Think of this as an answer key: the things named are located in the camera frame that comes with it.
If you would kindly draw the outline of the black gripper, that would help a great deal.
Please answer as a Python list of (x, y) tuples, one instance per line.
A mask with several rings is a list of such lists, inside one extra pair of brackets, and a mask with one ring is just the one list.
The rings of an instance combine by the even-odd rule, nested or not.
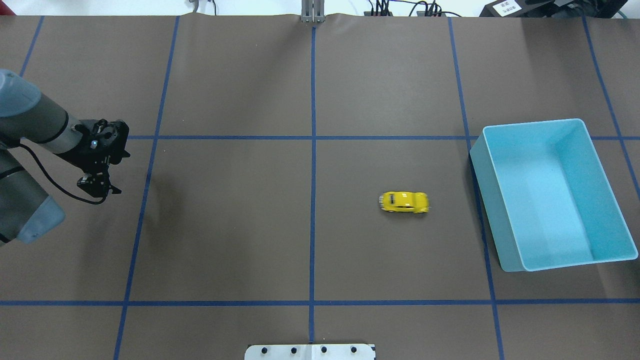
[(64, 153), (64, 160), (85, 173), (77, 181), (77, 187), (91, 197), (107, 197), (122, 194), (121, 189), (112, 185), (108, 168), (108, 154), (96, 146), (78, 145)]

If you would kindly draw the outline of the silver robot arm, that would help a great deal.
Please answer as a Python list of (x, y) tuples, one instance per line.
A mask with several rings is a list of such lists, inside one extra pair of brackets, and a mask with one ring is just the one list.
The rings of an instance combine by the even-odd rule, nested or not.
[[(42, 175), (71, 199), (100, 205), (121, 193), (110, 179), (110, 166), (130, 157), (130, 128), (122, 120), (78, 119), (46, 96), (39, 87), (12, 70), (0, 72), (0, 239), (29, 244), (59, 226), (66, 213), (54, 197), (16, 158), (24, 150)], [(54, 180), (32, 142), (81, 172), (78, 196)]]

